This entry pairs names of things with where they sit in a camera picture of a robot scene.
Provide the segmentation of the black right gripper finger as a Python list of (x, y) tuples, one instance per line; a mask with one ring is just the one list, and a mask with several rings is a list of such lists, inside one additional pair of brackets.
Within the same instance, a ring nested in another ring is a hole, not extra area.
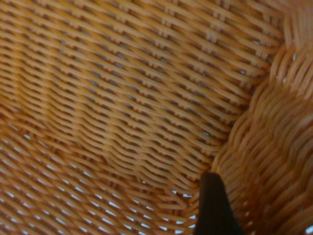
[(216, 173), (206, 172), (200, 180), (197, 235), (242, 235), (234, 217), (224, 183)]

